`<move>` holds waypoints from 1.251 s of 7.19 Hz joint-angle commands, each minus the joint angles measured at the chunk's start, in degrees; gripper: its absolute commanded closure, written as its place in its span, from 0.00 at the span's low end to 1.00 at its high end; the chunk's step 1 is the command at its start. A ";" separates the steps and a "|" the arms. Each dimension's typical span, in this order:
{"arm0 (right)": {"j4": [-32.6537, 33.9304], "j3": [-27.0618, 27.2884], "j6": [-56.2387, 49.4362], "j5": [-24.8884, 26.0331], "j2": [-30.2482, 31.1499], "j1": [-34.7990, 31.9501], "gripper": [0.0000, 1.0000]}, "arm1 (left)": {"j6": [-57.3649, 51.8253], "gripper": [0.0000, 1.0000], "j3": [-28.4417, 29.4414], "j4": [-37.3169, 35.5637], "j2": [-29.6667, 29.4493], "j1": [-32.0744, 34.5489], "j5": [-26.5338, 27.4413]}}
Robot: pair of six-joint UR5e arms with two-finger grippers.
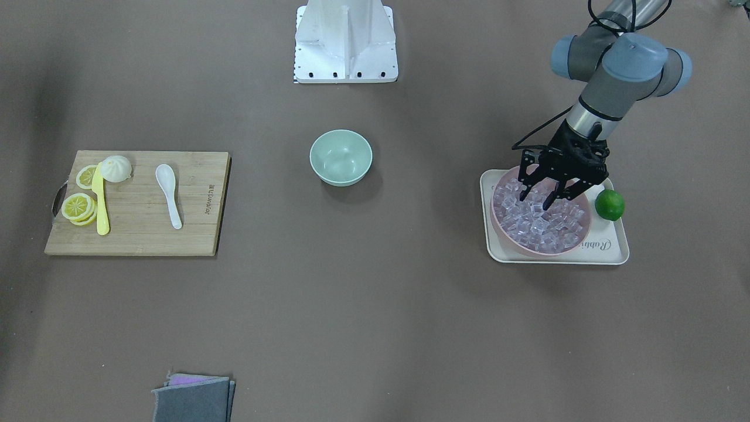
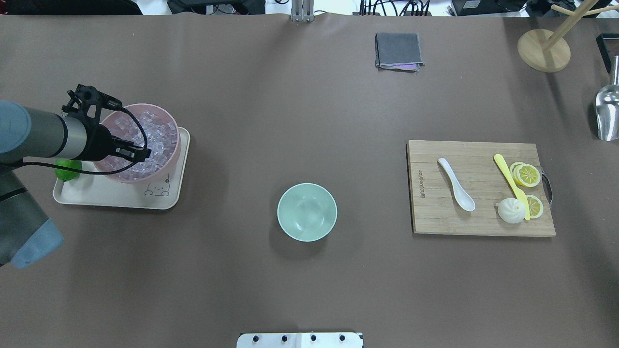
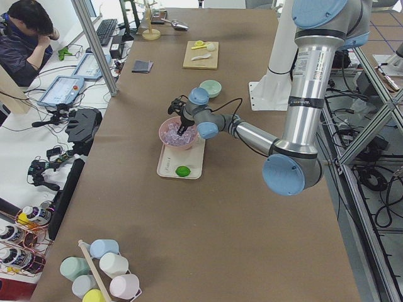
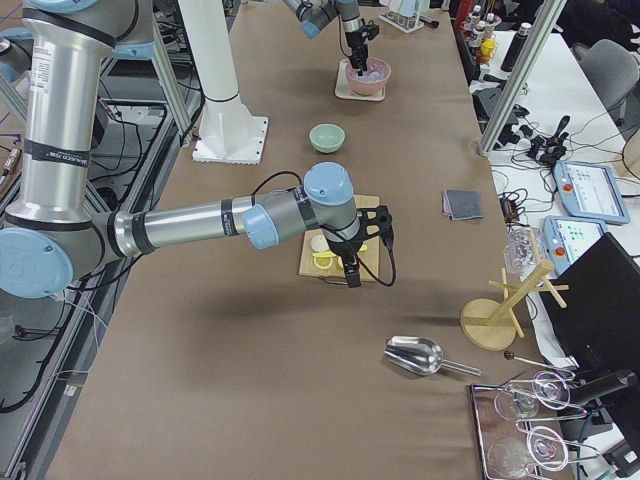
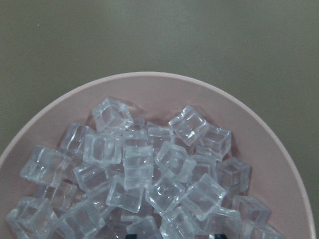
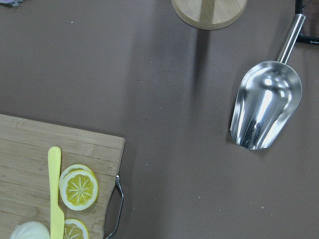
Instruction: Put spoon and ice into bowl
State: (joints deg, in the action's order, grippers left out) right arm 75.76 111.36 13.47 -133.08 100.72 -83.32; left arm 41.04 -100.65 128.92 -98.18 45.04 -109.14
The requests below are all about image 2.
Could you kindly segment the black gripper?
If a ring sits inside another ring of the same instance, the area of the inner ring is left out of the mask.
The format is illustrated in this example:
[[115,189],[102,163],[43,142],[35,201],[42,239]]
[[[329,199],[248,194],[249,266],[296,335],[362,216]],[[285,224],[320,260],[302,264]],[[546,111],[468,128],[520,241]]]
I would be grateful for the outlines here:
[[114,156],[130,162],[142,162],[151,154],[150,148],[136,147],[133,142],[113,136],[103,125],[93,126],[87,130],[86,161],[100,161],[108,156]]

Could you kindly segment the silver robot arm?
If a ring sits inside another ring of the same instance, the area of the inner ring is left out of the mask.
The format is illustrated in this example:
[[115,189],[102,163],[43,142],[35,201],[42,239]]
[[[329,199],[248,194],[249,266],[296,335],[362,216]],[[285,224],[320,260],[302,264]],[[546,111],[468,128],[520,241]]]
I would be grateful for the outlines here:
[[1,264],[24,269],[55,251],[64,237],[55,223],[14,174],[26,167],[26,157],[99,161],[121,157],[130,167],[151,154],[147,144],[135,145],[111,134],[89,107],[73,103],[63,107],[64,115],[27,108],[11,101],[1,102]]

